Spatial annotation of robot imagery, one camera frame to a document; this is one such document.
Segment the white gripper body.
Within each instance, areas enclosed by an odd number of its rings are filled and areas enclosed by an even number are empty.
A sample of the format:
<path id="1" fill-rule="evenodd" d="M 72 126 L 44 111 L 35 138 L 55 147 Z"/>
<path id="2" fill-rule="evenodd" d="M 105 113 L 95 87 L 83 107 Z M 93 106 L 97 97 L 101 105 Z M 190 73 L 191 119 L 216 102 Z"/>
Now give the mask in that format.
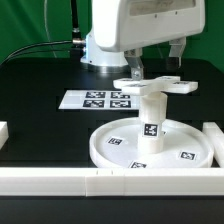
<path id="1" fill-rule="evenodd" d="M 92 0 L 96 44 L 122 52 L 201 33 L 205 0 Z"/>

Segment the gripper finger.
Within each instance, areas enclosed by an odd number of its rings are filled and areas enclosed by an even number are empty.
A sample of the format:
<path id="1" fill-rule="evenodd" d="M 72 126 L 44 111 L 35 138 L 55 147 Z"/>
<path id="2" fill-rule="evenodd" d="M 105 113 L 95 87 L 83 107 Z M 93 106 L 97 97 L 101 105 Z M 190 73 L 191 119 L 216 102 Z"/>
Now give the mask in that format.
<path id="1" fill-rule="evenodd" d="M 144 74 L 144 66 L 141 60 L 142 49 L 132 49 L 124 52 L 124 57 L 130 66 L 133 80 L 141 80 Z"/>
<path id="2" fill-rule="evenodd" d="M 166 59 L 167 69 L 179 69 L 181 67 L 181 58 L 186 47 L 186 38 L 178 38 L 169 42 L 170 52 Z"/>

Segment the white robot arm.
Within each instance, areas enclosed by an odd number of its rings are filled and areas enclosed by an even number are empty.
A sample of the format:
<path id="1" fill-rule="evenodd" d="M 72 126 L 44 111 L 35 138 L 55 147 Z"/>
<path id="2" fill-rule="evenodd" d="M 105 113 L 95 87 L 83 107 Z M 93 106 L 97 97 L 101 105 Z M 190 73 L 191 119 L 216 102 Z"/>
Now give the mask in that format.
<path id="1" fill-rule="evenodd" d="M 203 31 L 205 0 L 91 0 L 92 28 L 81 62 L 100 73 L 127 69 L 143 78 L 142 49 L 170 44 L 167 67 L 177 69 L 186 38 Z"/>

